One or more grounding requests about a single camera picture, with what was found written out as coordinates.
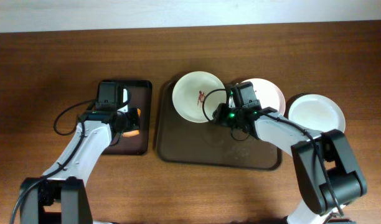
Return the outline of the green and orange sponge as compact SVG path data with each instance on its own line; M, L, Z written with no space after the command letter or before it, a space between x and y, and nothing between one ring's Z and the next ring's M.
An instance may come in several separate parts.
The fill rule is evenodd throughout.
M125 113L125 128L121 134L122 137L130 138L139 134L140 115L141 110L139 108L130 108L129 111Z

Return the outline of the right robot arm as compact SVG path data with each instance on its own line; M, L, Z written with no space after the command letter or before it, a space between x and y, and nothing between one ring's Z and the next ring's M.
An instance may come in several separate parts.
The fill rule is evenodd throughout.
M343 209L367 193L367 182L346 135L308 129L261 107L251 82L224 91L225 102L205 116L208 122L239 129L293 159L302 201L284 223L334 223L336 217L349 223Z

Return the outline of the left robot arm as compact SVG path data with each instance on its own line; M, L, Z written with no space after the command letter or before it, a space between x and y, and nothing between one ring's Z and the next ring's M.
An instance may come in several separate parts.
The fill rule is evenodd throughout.
M28 177L21 184L20 196L10 222L94 223L85 186L92 170L108 147L121 138L139 134L140 110L129 107L131 92L124 81L103 81L97 97L87 100L69 132L73 138L40 177Z

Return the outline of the white plate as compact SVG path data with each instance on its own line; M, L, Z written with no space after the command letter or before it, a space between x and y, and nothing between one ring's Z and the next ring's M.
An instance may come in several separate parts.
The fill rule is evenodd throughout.
M225 103L227 93L224 84L209 72L190 72L180 78L172 91L172 102L179 115L193 123L213 120L212 113L220 103Z
M285 114L286 100L282 91L271 81L262 78L250 78L242 81L251 82L256 98L260 101L262 108L273 108L281 115Z

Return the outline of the pale green plate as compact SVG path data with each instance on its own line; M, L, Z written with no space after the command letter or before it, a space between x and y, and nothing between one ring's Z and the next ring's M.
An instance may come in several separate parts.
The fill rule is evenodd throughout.
M328 132L346 130L346 119L340 107L330 98L317 94L297 97L288 109L288 119L308 129Z

